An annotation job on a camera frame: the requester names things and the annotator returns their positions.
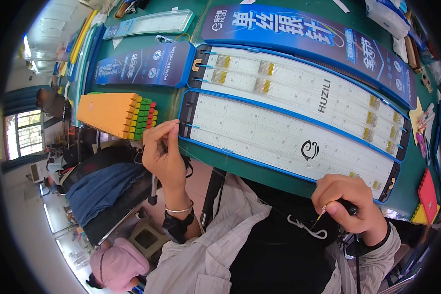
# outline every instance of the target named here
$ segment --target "window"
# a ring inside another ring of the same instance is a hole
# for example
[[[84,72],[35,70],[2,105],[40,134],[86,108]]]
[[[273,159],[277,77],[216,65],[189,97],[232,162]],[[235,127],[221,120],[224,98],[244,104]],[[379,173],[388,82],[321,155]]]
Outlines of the window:
[[[43,114],[33,110],[5,118],[8,159],[44,150]]]

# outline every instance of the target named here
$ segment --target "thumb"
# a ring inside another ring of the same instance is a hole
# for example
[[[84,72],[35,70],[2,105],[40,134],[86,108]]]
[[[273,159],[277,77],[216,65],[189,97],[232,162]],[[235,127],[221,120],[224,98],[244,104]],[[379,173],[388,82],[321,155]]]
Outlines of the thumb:
[[[175,127],[168,133],[168,154],[180,155],[180,149],[178,148],[178,130],[180,125],[176,124]]]
[[[341,203],[332,201],[327,204],[325,209],[347,232],[354,233],[359,230],[359,219],[355,216],[349,215],[348,211],[343,205],[341,205]]]

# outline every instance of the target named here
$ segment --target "red foam block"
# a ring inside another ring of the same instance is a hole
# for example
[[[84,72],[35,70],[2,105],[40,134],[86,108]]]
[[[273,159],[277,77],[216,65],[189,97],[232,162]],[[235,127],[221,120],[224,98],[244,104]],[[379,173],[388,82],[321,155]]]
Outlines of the red foam block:
[[[435,218],[438,207],[436,202],[435,185],[433,184],[429,169],[426,169],[423,174],[423,179],[421,180],[420,188],[418,189],[418,196],[420,202],[423,204],[428,222],[431,223]]]

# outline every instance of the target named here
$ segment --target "pink shirt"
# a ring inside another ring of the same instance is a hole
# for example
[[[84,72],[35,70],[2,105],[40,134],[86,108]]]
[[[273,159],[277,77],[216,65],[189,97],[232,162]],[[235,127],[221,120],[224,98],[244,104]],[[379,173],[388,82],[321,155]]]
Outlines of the pink shirt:
[[[95,278],[106,287],[116,292],[130,291],[130,280],[148,272],[149,264],[145,258],[128,240],[117,238],[111,248],[101,244],[101,249],[90,256],[90,267]]]

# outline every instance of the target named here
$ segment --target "person's left hand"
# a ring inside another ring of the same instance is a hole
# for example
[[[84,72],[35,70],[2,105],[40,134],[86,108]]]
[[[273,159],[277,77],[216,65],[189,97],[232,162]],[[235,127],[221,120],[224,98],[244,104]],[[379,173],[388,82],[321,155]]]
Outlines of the person's left hand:
[[[186,167],[178,149],[179,122],[180,120],[165,121],[144,131],[142,163],[159,179],[165,191],[183,194]],[[168,152],[165,152],[165,146],[168,147]]]

